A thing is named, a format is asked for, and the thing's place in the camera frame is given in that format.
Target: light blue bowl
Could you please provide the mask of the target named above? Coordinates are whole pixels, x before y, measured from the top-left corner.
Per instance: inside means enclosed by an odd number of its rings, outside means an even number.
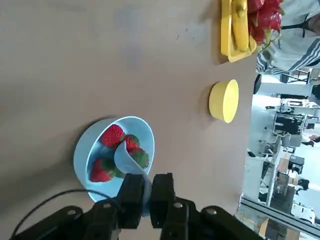
[[[120,126],[125,134],[137,136],[140,148],[149,155],[149,166],[144,169],[146,174],[149,174],[154,160],[155,138],[146,121],[136,116],[104,119],[94,123],[83,133],[75,147],[73,156],[75,174],[84,188],[102,192],[113,198],[118,194],[123,182],[122,178],[114,177],[107,182],[91,182],[89,179],[93,162],[98,158],[108,157],[113,154],[113,151],[105,147],[99,140],[102,133],[112,124]],[[95,202],[105,199],[93,193],[89,193],[89,196]]]

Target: screw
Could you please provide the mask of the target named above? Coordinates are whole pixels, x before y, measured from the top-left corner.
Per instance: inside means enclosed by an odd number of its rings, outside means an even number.
[[[111,204],[110,203],[105,203],[105,204],[103,204],[103,208],[104,209],[108,209],[108,208],[110,208],[111,207]]]
[[[182,205],[182,203],[180,203],[180,202],[175,202],[174,204],[173,204],[173,206],[175,207],[175,208],[177,208],[177,209],[180,209],[180,208],[183,208],[184,206]]]
[[[216,215],[217,211],[214,208],[208,208],[206,212],[210,215]]]
[[[67,212],[68,215],[73,215],[73,214],[75,214],[75,213],[76,213],[75,210],[69,210],[69,211]]]

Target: striped shirt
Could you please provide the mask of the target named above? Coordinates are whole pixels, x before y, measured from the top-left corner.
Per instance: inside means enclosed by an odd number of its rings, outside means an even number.
[[[320,0],[285,0],[281,7],[285,12],[282,35],[257,55],[256,71],[261,74],[293,72],[320,59],[320,36],[308,28],[297,27],[320,14]]]

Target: brown table surface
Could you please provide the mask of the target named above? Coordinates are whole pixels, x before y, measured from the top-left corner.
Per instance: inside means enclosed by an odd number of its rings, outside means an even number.
[[[209,0],[5,0],[0,4],[0,226],[78,188],[75,143],[90,123],[139,116],[155,135],[150,177],[172,172],[178,196],[234,213],[242,192],[255,57],[219,64],[220,6]],[[230,124],[208,114],[219,81],[238,80]],[[68,195],[26,226],[64,205]],[[136,237],[155,234],[146,221]]]

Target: strawberry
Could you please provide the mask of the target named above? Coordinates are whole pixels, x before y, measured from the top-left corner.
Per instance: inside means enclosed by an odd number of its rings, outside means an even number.
[[[99,158],[94,161],[90,173],[91,182],[108,182],[115,175],[115,162],[113,159]]]
[[[127,151],[141,168],[145,169],[149,166],[149,155],[143,149],[137,147],[128,149]]]
[[[97,182],[108,182],[112,180],[113,176],[111,172],[105,172],[104,170],[92,171],[90,174],[90,181],[93,183]]]
[[[125,135],[124,140],[126,143],[127,150],[140,147],[139,139],[133,134]]]
[[[117,167],[115,167],[114,169],[114,175],[117,177],[117,178],[121,178],[121,179],[124,179],[126,174],[123,173],[122,171],[120,171]]]
[[[107,130],[101,135],[100,141],[108,148],[115,148],[125,138],[125,133],[121,127],[116,124],[112,124]]]

